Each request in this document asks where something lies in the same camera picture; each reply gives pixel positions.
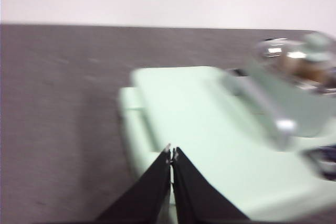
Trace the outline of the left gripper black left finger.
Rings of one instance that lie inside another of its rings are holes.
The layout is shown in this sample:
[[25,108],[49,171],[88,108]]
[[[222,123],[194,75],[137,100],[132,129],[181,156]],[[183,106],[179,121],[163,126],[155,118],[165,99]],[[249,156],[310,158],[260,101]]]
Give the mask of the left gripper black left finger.
[[97,221],[157,221],[170,196],[171,152],[167,145],[138,181],[103,211]]

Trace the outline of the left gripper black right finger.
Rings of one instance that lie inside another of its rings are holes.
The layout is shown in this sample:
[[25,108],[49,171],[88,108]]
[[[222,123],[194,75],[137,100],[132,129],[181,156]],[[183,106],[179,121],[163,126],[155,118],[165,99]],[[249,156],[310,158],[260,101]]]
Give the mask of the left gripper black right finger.
[[249,221],[206,180],[179,147],[173,151],[172,167],[178,221]]

